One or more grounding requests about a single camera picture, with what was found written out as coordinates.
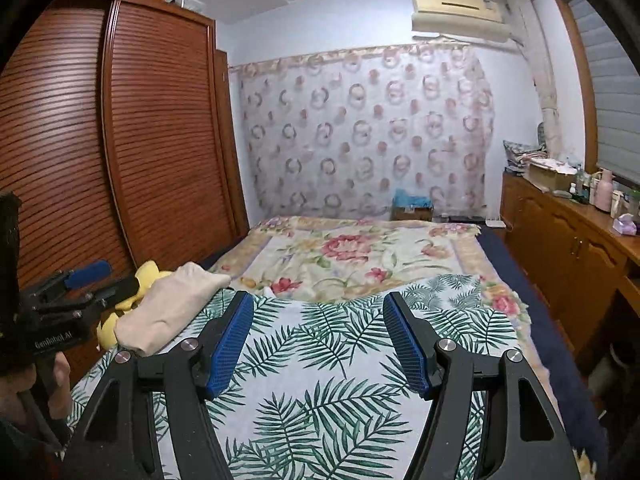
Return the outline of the left hand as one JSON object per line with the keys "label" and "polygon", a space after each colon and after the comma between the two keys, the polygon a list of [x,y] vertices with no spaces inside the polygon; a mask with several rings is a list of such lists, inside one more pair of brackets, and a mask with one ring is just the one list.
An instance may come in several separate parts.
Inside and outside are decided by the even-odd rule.
{"label": "left hand", "polygon": [[39,396],[48,395],[44,404],[52,419],[63,419],[72,410],[70,396],[70,363],[63,352],[58,352],[53,361],[55,388],[39,391],[39,376],[34,364],[16,373],[1,377],[1,416],[17,426],[29,425],[35,417]]}

